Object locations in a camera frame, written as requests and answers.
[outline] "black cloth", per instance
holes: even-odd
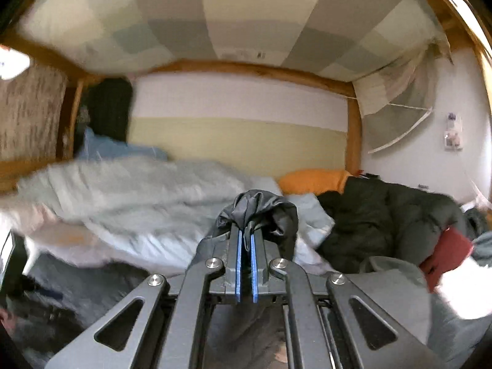
[[[126,141],[132,98],[133,88],[124,78],[108,78],[90,87],[82,96],[77,115],[75,153],[83,144],[86,127],[99,136]]]
[[[255,230],[262,228],[265,240],[279,246],[283,258],[292,259],[299,226],[297,208],[286,198],[269,191],[249,190],[239,194],[218,215],[208,236],[216,237],[230,231],[233,223],[244,231],[250,222],[254,223]]]
[[[358,273],[360,263],[374,255],[418,266],[449,226],[466,234],[461,209],[446,195],[358,177],[348,178],[336,207],[338,197],[325,194],[318,199],[334,212],[335,226],[317,251],[341,272]]]
[[[470,240],[476,239],[489,230],[489,224],[483,213],[476,208],[471,208],[464,213],[466,218],[467,237]]]

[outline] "black device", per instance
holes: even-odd
[[[261,229],[203,239],[184,275],[148,277],[46,369],[201,367],[217,304],[279,305],[289,369],[438,369],[444,363],[356,287],[280,257]]]
[[[0,250],[0,306],[6,306],[7,295],[16,293],[27,260],[24,239],[10,231]]]

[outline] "gray blanket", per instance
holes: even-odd
[[[216,162],[129,157],[52,165],[19,181],[19,195],[80,221],[108,245],[163,275],[182,273],[220,211],[249,179]]]

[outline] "bedding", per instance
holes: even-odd
[[[251,188],[256,190],[270,191],[278,196],[282,196],[282,190],[280,190],[279,184],[273,177],[269,176],[252,176]]]
[[[293,261],[313,275],[334,272],[331,265],[316,252],[319,244],[329,236],[334,220],[324,212],[314,194],[289,195],[286,198],[296,205],[299,217]]]
[[[160,161],[167,161],[167,154],[158,147],[127,144],[110,137],[97,136],[89,127],[84,132],[84,144],[77,154],[77,159],[85,161],[102,161],[128,156],[148,156]]]
[[[24,273],[42,253],[51,255],[80,268],[99,268],[110,262],[125,262],[149,273],[165,273],[166,265],[149,262],[139,256],[118,250],[102,241],[83,225],[58,222],[46,225],[25,237],[29,260]]]
[[[52,165],[18,185],[20,195],[166,276],[184,272],[218,214],[247,189],[247,177],[215,162],[149,157]]]

